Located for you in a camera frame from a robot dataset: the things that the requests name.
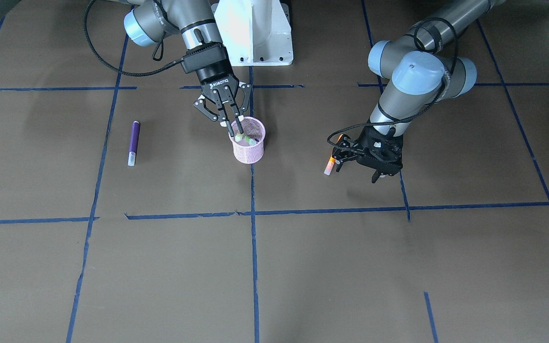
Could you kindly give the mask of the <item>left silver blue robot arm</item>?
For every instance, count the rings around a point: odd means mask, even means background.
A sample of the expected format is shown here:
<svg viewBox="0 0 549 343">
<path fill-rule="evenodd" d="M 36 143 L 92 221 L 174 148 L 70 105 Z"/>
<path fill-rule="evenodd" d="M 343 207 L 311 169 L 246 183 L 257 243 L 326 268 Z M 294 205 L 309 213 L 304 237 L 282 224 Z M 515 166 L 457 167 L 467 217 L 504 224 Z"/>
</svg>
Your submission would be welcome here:
<svg viewBox="0 0 549 343">
<path fill-rule="evenodd" d="M 368 67 L 388 84 L 352 144 L 351 156 L 373 169 L 372 182 L 401 171 L 403 135 L 413 119 L 475 85 L 477 68 L 471 60 L 438 53 L 450 43 L 457 45 L 472 22 L 499 4 L 499 0 L 451 0 L 399 39 L 372 47 Z"/>
</svg>

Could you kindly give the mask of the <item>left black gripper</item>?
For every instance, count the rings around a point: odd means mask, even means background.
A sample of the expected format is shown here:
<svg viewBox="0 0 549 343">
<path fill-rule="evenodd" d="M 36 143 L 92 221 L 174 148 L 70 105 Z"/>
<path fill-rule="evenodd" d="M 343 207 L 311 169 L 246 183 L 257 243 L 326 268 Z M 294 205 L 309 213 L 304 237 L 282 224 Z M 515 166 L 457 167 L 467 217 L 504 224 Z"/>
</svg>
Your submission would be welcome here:
<svg viewBox="0 0 549 343">
<path fill-rule="evenodd" d="M 360 165 L 373 169 L 371 183 L 375 184 L 386 176 L 394 176 L 403 168 L 403 137 L 395 136 L 394 126 L 386 127 L 381 134 L 373 126 L 365 126 L 357 138 L 356 161 Z"/>
</svg>

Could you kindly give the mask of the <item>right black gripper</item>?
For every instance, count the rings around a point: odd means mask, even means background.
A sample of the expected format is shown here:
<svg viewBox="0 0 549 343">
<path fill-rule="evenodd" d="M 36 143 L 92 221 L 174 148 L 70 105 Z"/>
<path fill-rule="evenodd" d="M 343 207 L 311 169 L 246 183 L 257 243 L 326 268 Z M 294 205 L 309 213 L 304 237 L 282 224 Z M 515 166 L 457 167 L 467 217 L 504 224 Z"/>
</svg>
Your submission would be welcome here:
<svg viewBox="0 0 549 343">
<path fill-rule="evenodd" d="M 239 81 L 226 61 L 212 64 L 195 73 L 200 81 L 201 95 L 194 101 L 194 107 L 207 119 L 225 127 L 229 137 L 234 137 L 233 128 L 224 108 L 224 105 L 228 104 L 233 111 L 237 133 L 243 134 L 244 128 L 241 123 L 250 109 L 253 85 Z"/>
</svg>

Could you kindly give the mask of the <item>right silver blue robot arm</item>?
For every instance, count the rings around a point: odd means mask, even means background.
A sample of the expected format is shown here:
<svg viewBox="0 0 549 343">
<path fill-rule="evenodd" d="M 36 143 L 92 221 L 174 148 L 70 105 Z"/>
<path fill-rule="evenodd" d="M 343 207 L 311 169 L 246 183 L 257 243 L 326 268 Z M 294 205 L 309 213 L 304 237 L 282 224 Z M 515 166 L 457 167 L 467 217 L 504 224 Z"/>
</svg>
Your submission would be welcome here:
<svg viewBox="0 0 549 343">
<path fill-rule="evenodd" d="M 110 70 L 129 77 L 148 77 L 176 65 L 185 73 L 194 72 L 200 81 L 201 96 L 194 106 L 211 121 L 227 128 L 231 137 L 242 134 L 242 121 L 252 92 L 252 85 L 235 76 L 227 48 L 223 43 L 215 15 L 207 0 L 128 0 L 133 9 L 124 17 L 129 39 L 140 46 L 154 46 L 152 59 L 160 61 L 163 41 L 180 35 L 186 53 L 180 59 L 149 72 L 128 72 L 108 63 L 98 54 L 89 35 L 89 13 L 94 6 L 90 0 L 82 16 L 59 14 L 52 22 L 63 24 L 80 20 L 87 45 L 94 57 Z"/>
</svg>

